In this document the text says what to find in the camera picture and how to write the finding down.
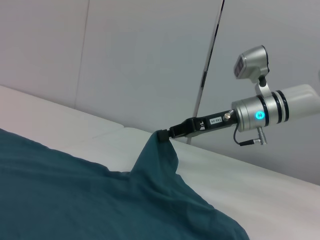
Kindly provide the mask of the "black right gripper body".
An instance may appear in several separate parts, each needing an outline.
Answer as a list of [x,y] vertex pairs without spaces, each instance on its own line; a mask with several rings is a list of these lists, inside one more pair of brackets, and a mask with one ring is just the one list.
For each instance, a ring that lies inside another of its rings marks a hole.
[[237,116],[233,109],[202,116],[194,119],[193,135],[201,135],[216,130],[229,128],[237,124]]

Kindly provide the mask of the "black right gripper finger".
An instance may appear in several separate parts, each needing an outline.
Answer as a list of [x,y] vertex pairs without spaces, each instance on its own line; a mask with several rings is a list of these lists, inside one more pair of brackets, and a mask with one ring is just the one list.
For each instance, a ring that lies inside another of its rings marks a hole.
[[163,129],[157,131],[157,139],[160,142],[168,141],[169,138],[176,139],[181,137],[187,137],[191,133],[196,131],[195,118],[188,118],[184,122],[172,126],[169,129]]

